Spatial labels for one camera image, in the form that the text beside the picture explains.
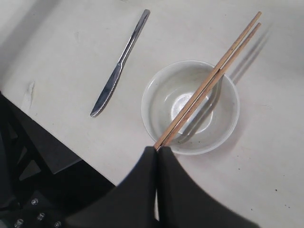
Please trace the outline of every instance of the wooden chopsticks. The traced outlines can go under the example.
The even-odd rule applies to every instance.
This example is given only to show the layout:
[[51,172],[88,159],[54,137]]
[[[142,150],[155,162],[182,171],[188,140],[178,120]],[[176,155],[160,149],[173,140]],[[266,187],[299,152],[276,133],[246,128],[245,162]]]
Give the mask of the wooden chopsticks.
[[169,127],[164,131],[162,136],[157,140],[154,145],[154,148],[158,151],[162,146],[168,145],[171,140],[174,138],[176,133],[181,129],[181,127],[186,123],[186,121],[190,118],[193,112],[197,109],[200,103],[205,99],[208,92],[216,85],[216,83],[221,79],[239,53],[243,50],[246,44],[253,37],[257,29],[261,26],[261,23],[258,23],[251,33],[246,37],[243,43],[238,47],[247,33],[252,29],[253,25],[256,23],[258,18],[261,16],[261,12],[258,12],[255,17],[251,20],[251,22],[247,25],[245,30],[239,35],[237,40],[232,44],[229,50],[225,53],[225,55],[220,59],[220,61],[215,65],[213,70],[210,72],[206,80],[199,86],[199,88],[195,91],[189,101],[185,104],[182,110],[178,113],[178,115],[171,122]]

